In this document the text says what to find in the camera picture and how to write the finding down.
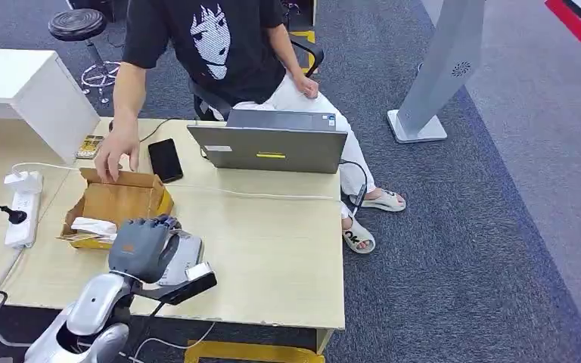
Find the white cable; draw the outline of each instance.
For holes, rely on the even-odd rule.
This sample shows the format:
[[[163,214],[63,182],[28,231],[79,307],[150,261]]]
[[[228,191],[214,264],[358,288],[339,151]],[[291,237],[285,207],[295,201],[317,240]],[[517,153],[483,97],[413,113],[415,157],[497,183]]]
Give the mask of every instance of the white cable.
[[[196,346],[197,344],[201,343],[204,339],[206,339],[206,336],[208,335],[208,333],[210,333],[210,331],[213,329],[213,327],[215,327],[215,322],[213,322],[210,325],[210,327],[208,328],[208,330],[206,330],[206,333],[204,333],[204,335],[202,335],[201,338],[199,338],[198,341],[192,343],[190,346],[178,346],[176,344],[169,343],[169,342],[167,342],[165,340],[161,340],[159,338],[148,338],[148,339],[144,340],[143,342],[141,342],[141,344],[139,345],[139,348],[137,349],[137,352],[135,353],[135,357],[134,358],[137,358],[139,356],[139,352],[141,351],[141,348],[144,347],[144,344],[146,344],[146,343],[148,343],[150,341],[159,342],[159,343],[165,344],[167,346],[171,346],[172,348],[177,348],[177,349],[190,349],[193,346]]]
[[[87,347],[90,347],[90,346],[91,346],[91,344],[88,344],[88,343],[81,343],[81,342],[76,342],[76,344],[77,344],[78,346],[87,346]],[[126,355],[124,352],[119,352],[119,355],[121,355],[122,357],[124,357],[124,358],[126,358],[126,359],[129,359],[129,360],[133,361],[134,363],[144,363],[143,361],[140,361],[140,360],[138,360],[137,358],[133,358],[133,357],[129,357],[129,356],[127,356],[127,355]]]
[[[19,171],[17,171],[17,168],[19,166],[25,166],[25,165],[39,165],[39,166],[50,166],[52,168],[57,168],[57,169],[65,169],[65,170],[78,170],[77,168],[71,168],[69,166],[60,166],[60,165],[54,165],[54,164],[47,164],[47,163],[18,163],[18,164],[14,164],[12,166],[12,173],[13,174],[18,174]]]
[[[207,191],[222,191],[228,194],[239,195],[242,197],[255,197],[255,198],[272,198],[272,199],[307,199],[307,200],[335,200],[339,202],[338,198],[333,197],[326,197],[323,195],[283,195],[283,194],[261,194],[261,193],[241,193],[239,191],[230,191],[228,189],[220,189],[220,188],[212,188],[212,187],[203,187],[201,185],[169,185],[171,187],[185,187],[185,188],[197,188],[197,189],[204,189]]]
[[[14,255],[12,255],[12,260],[10,261],[10,263],[8,264],[8,266],[6,267],[6,269],[3,270],[3,272],[1,273],[1,276],[0,276],[0,289],[1,289],[1,285],[3,285],[5,279],[8,278],[8,275],[10,274],[10,271],[12,271],[12,268],[14,267],[14,264],[17,263],[17,260],[21,256],[21,253],[23,253],[23,248],[18,249],[14,253]],[[0,342],[4,346],[13,346],[13,347],[28,347],[28,346],[31,346],[32,345],[32,344],[28,344],[28,343],[12,343],[12,342],[8,342],[1,335],[1,333],[0,333]]]
[[[47,163],[18,163],[12,166],[12,172],[18,173],[17,168],[19,166],[25,165],[39,165],[39,166],[50,166],[53,168],[59,169],[66,169],[66,170],[78,170],[77,168],[71,168],[69,166],[59,166],[54,164],[47,164]],[[239,195],[242,197],[258,197],[258,198],[273,198],[273,199],[307,199],[307,200],[335,200],[339,202],[338,198],[333,197],[326,197],[323,195],[283,195],[283,194],[263,194],[263,193],[241,193],[239,191],[230,191],[228,189],[221,189],[221,188],[211,188],[211,187],[204,187],[201,185],[169,185],[169,187],[185,187],[185,188],[197,188],[197,189],[204,189],[207,191],[222,191],[224,193]]]

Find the gray carpet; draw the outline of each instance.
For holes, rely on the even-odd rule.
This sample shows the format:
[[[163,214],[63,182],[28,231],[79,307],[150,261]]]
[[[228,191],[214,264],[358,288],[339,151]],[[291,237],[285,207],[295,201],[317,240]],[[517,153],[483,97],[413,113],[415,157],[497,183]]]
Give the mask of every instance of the gray carpet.
[[[61,6],[38,1],[38,14],[29,14],[10,0],[0,23],[19,20],[0,28],[0,47],[56,48],[80,72],[85,52],[44,35]],[[321,0],[316,32],[327,54],[322,91],[349,117],[378,184],[409,201],[400,214],[358,214],[379,246],[370,256],[344,254],[346,330],[334,335],[327,361],[581,361],[581,317],[468,93],[439,113],[448,141],[393,140],[385,112],[404,98],[433,33],[421,3]],[[118,53],[99,38],[102,53]],[[174,62],[168,54],[151,72],[146,116],[193,114]],[[9,327],[20,339],[51,317],[20,310],[6,311],[29,323]],[[191,339],[206,326],[159,321],[154,333]],[[209,339],[310,346],[314,333],[221,324]],[[181,361],[159,346],[143,356]]]
[[[484,26],[467,89],[581,314],[581,43],[543,2],[486,2]]]

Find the black smartphone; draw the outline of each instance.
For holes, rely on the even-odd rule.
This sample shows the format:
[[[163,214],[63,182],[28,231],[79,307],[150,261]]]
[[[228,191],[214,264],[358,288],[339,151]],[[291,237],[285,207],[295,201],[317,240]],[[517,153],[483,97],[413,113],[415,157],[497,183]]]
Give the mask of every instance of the black smartphone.
[[[152,171],[159,176],[162,182],[168,183],[184,177],[182,165],[179,163],[175,142],[167,140],[148,145]]]

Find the man's left hand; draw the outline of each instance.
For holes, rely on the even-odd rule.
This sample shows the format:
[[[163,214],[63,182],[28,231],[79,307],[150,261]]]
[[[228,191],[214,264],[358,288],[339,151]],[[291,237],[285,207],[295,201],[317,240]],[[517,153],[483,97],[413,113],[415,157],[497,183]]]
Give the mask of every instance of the man's left hand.
[[[293,77],[295,87],[308,98],[317,98],[319,84],[303,74]]]

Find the black t-shirt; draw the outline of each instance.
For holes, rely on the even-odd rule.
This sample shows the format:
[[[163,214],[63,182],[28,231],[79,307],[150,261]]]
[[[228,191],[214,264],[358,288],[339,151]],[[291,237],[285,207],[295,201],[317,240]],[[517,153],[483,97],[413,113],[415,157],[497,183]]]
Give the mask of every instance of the black t-shirt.
[[[266,33],[283,14],[279,0],[130,0],[123,61],[153,68],[170,40],[195,82],[261,104],[286,73]]]

